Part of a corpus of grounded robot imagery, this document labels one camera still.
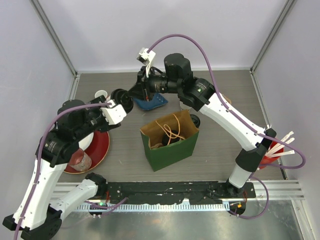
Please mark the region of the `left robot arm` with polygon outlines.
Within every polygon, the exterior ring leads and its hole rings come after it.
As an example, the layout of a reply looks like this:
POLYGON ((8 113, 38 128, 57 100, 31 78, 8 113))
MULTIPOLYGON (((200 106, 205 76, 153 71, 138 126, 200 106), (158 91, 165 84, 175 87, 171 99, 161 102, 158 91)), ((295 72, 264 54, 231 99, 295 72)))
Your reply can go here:
POLYGON ((122 104, 103 95, 88 104, 74 99, 62 105, 39 141, 33 174, 19 208, 2 222, 14 231, 15 239, 50 240, 76 207, 89 198, 100 200, 106 195, 106 179, 89 173, 63 197, 51 200, 61 174, 80 149, 79 142, 94 132, 120 127, 126 115, 122 104))

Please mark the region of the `green paper bag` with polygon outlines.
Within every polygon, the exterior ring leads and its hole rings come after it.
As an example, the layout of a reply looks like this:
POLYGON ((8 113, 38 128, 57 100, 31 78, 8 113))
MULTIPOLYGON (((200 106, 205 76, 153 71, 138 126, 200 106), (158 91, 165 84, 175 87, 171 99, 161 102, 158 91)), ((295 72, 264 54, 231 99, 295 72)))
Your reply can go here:
POLYGON ((154 172, 175 164, 193 154, 198 140, 199 129, 195 127, 188 110, 174 112, 160 117, 140 128, 144 153, 154 172), (162 143, 164 133, 172 130, 179 132, 182 140, 150 149, 151 146, 162 143))

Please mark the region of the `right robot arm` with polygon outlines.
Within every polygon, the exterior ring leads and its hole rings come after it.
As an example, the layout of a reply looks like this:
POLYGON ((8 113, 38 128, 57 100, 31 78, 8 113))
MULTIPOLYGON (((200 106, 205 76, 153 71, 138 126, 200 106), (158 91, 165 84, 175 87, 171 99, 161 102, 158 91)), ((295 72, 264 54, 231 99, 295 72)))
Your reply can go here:
POLYGON ((241 145, 236 165, 226 184, 226 193, 233 198, 244 191, 244 185, 259 167, 276 136, 273 129, 264 129, 233 108, 216 87, 206 79, 194 76, 190 61, 181 53, 164 58, 165 71, 152 66, 156 54, 143 49, 137 60, 143 66, 135 85, 128 91, 130 97, 150 102, 156 93, 177 94, 186 106, 209 117, 231 134, 241 145))

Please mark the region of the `single cardboard cup carrier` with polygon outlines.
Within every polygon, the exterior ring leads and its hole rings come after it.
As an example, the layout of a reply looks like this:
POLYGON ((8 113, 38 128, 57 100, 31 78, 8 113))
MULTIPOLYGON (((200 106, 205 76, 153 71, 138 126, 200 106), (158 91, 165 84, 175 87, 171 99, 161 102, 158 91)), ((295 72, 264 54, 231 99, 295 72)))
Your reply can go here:
POLYGON ((161 147, 163 147, 163 146, 164 146, 164 145, 163 145, 162 143, 157 143, 157 144, 151 146, 150 149, 153 150, 153 149, 161 148, 161 147))

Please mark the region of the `stack of black lids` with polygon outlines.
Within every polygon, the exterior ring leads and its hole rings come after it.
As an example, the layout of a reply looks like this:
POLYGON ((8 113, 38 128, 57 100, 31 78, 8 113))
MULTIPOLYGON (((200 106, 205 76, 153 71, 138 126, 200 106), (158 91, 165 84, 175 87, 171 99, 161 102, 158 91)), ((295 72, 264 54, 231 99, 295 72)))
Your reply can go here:
POLYGON ((199 128, 201 125, 200 118, 195 114, 190 114, 190 117, 191 117, 191 120, 192 120, 193 124, 195 125, 195 127, 199 128))

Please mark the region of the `stack of white paper cups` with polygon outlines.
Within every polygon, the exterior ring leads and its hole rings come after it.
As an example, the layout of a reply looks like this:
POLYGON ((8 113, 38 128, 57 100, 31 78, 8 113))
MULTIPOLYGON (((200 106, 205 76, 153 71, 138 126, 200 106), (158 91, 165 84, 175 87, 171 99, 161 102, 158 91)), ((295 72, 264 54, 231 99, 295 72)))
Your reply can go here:
POLYGON ((190 106, 184 104, 182 101, 179 102, 179 106, 180 106, 180 109, 181 109, 182 111, 183 111, 183 110, 188 110, 188 111, 189 111, 189 110, 191 109, 190 106))

